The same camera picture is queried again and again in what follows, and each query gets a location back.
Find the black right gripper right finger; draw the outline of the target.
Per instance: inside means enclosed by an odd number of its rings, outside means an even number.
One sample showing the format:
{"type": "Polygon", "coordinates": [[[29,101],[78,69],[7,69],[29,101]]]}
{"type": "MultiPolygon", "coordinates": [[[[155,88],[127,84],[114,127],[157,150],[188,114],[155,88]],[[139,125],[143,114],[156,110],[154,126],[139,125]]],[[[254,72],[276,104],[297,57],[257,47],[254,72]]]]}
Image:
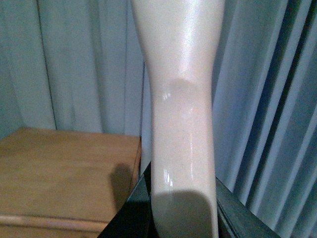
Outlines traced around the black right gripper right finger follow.
{"type": "Polygon", "coordinates": [[[279,237],[249,211],[219,179],[216,179],[216,199],[220,238],[279,237]]]}

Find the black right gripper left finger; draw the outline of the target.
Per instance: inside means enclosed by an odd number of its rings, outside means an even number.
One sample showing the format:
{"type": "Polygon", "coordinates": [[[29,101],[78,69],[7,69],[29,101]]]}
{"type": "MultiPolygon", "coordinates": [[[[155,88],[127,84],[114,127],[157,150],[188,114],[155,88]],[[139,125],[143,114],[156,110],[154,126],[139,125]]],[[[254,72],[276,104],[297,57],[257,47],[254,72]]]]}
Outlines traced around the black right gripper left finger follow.
{"type": "Polygon", "coordinates": [[[148,165],[131,194],[99,234],[100,238],[154,238],[151,208],[151,165],[148,165]]]}

